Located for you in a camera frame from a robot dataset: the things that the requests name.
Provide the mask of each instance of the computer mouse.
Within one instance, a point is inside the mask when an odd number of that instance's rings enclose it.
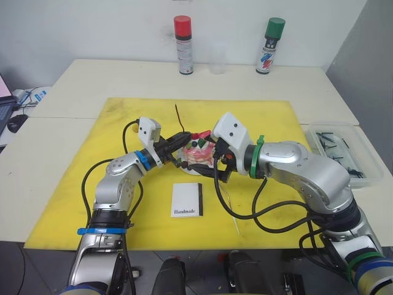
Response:
[[[29,116],[27,115],[16,115],[15,117],[12,117],[7,123],[8,130],[12,133],[16,133],[28,117]]]

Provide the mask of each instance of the green ring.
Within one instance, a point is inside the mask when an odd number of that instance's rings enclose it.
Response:
[[[259,139],[257,140],[257,146],[255,147],[254,151],[252,152],[252,160],[251,160],[251,169],[250,169],[250,177],[256,178],[255,172],[257,171],[257,162],[259,158],[259,151],[260,148],[263,146],[264,143],[264,135],[260,135]]]
[[[353,260],[351,260],[351,262],[346,267],[346,277],[347,277],[348,281],[351,282],[351,284],[354,283],[352,281],[352,276],[351,276],[351,270],[354,267],[354,265],[357,264],[358,262],[360,262],[361,260],[366,259],[366,258],[370,258],[370,257],[384,257],[384,256],[379,252],[368,252],[368,253],[364,253],[359,256],[356,256]]]

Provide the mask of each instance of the keyboard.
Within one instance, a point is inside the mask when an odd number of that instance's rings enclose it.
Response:
[[[6,127],[8,120],[12,114],[12,107],[15,103],[0,104],[0,134]]]

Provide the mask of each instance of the red cap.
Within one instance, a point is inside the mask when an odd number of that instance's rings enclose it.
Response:
[[[186,15],[178,15],[173,19],[174,34],[180,37],[191,36],[191,18]]]

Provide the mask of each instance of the yellow cutting mat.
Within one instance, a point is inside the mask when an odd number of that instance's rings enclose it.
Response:
[[[123,127],[138,117],[150,117],[159,122],[164,138],[181,131],[175,103],[185,129],[190,132],[211,130],[220,117],[230,111],[248,128],[254,141],[263,134],[266,142],[294,140],[308,146],[296,115],[287,101],[109,98],[64,173],[25,246],[36,249],[75,250],[80,240],[76,231],[86,223],[86,212],[80,193],[80,184],[86,171],[100,160],[123,154]],[[129,151],[142,149],[138,134],[131,128],[126,138]],[[95,186],[104,176],[105,166],[104,164],[98,167],[87,181],[86,192],[91,206],[95,197]],[[173,184],[191,182],[203,185],[203,216],[171,218]],[[252,220],[237,220],[238,233],[233,218],[219,203],[213,180],[188,175],[171,163],[149,171],[142,183],[143,200],[132,218],[134,227],[127,233],[127,244],[131,250],[297,248],[298,239],[307,231],[307,226],[303,225],[284,234],[269,234],[260,230]],[[234,211],[250,214],[252,199],[259,185],[260,180],[232,173],[228,184],[222,184],[222,187],[228,192]],[[133,204],[138,197],[139,188],[136,189]],[[257,209],[283,200],[301,198],[292,188],[270,179],[260,196]],[[260,220],[266,226],[278,228],[304,217],[305,214],[303,208],[285,206],[271,211]]]

